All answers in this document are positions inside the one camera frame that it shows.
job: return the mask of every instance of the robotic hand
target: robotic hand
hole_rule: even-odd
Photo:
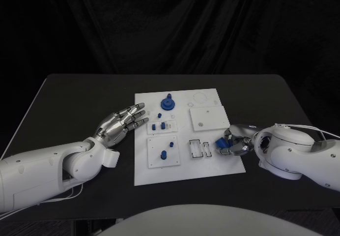
[[[112,113],[92,137],[22,152],[0,161],[0,212],[28,207],[90,180],[100,166],[115,167],[119,153],[109,149],[148,118],[139,103]],[[70,179],[63,179],[61,169]]]
[[[231,147],[216,151],[239,156],[254,150],[259,166],[273,175],[290,180],[305,175],[322,187],[340,191],[340,141],[314,142],[308,134],[289,126],[318,130],[302,125],[275,124],[266,129],[230,125],[223,138],[230,137]]]

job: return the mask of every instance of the black table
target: black table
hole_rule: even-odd
[[[167,91],[216,88],[230,124],[263,128],[273,123],[311,125],[277,75],[53,74],[44,81],[4,156],[82,141],[93,134],[106,115],[133,104],[135,93],[158,92],[164,88]],[[319,140],[316,133],[308,133]],[[338,192],[306,177],[298,181],[276,177],[257,167],[254,153],[241,156],[243,174],[133,186],[132,144],[131,132],[115,146],[120,152],[116,168],[102,167],[74,199],[34,206],[4,220],[125,218],[177,204],[214,204],[252,210],[340,206]]]

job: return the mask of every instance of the black curtain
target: black curtain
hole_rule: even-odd
[[[2,136],[50,73],[277,74],[340,133],[338,11],[335,0],[2,1]]]

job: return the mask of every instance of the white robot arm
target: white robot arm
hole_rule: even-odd
[[[148,121],[144,103],[112,113],[95,135],[76,142],[22,152],[0,161],[0,212],[28,207],[90,180],[100,166],[115,167],[119,153],[109,149],[126,132]],[[63,179],[61,169],[69,173]]]
[[[220,154],[243,155],[254,150],[259,166],[272,174],[290,180],[305,175],[322,187],[340,191],[338,140],[314,142],[308,134],[283,124],[275,124],[266,129],[230,125],[224,139],[229,136],[233,146],[217,149]]]

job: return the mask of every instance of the floor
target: floor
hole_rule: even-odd
[[[272,215],[315,231],[324,236],[340,235],[340,221],[331,209],[316,211],[265,211]],[[71,236],[71,222],[51,221],[34,223],[0,222],[1,236]]]

